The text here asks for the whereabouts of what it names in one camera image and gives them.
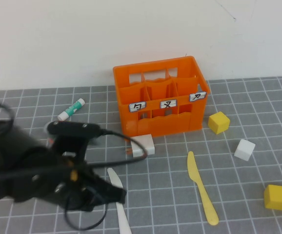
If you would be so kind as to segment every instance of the table surface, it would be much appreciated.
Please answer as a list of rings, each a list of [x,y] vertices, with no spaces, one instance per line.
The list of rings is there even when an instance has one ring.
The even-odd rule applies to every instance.
[[[154,139],[156,154],[132,165],[114,168],[128,190],[125,211],[133,234],[282,234],[282,211],[264,208],[268,184],[282,185],[282,77],[214,80],[208,82],[204,129]],[[79,98],[86,104],[72,121],[98,123],[121,131],[114,86],[0,91],[0,101],[14,108],[16,123],[46,144],[44,125]],[[223,134],[208,127],[208,116],[224,112],[231,120]],[[5,118],[0,111],[0,118]],[[256,144],[248,162],[233,156],[240,139]],[[88,146],[87,161],[123,159],[126,143],[100,137]],[[206,190],[219,216],[210,226],[201,198],[187,172],[187,153],[193,151]],[[108,179],[106,170],[96,173]],[[87,226],[101,217],[72,212],[77,224]],[[20,204],[0,200],[0,233],[75,234],[62,209],[41,200]],[[115,205],[92,234],[118,234]]]

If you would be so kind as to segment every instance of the white block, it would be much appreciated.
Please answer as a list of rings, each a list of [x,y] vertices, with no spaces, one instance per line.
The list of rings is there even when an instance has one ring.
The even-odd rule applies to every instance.
[[[154,142],[151,134],[134,136],[134,140],[138,141],[147,151],[148,155],[153,155],[155,153]],[[135,143],[131,142],[133,157],[139,157],[143,155],[142,149]]]
[[[248,140],[240,140],[239,145],[237,147],[237,150],[234,153],[235,157],[238,157],[240,159],[243,159],[245,161],[248,161],[250,156],[253,153],[253,150],[255,148],[255,144],[248,141]]]

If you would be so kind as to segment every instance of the white glue stick cap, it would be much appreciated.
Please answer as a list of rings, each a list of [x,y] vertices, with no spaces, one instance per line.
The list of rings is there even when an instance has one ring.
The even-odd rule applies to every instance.
[[[69,117],[68,114],[65,111],[63,111],[61,114],[59,114],[58,119],[59,121],[65,121],[67,120],[68,117]]]
[[[81,106],[83,106],[85,104],[85,102],[82,98],[79,98],[78,101],[81,103]]]

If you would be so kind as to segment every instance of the glue stick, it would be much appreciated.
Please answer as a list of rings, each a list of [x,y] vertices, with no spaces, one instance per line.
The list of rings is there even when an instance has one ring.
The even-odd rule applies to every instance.
[[[60,121],[66,120],[68,117],[72,116],[77,110],[79,110],[85,104],[82,98],[79,98],[72,106],[68,107],[65,111],[59,114],[58,119]]]

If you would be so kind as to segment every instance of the chinese character label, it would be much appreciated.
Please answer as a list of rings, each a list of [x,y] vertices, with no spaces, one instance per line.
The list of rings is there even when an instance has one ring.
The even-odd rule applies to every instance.
[[[161,109],[177,106],[177,100],[161,101]]]
[[[195,94],[190,94],[190,101],[204,99],[206,97],[206,94],[206,92],[197,92]]]
[[[129,105],[129,110],[130,112],[135,112],[138,110],[141,110],[143,108],[146,107],[146,102],[145,101],[141,101],[141,102],[136,102],[136,103],[132,103]]]

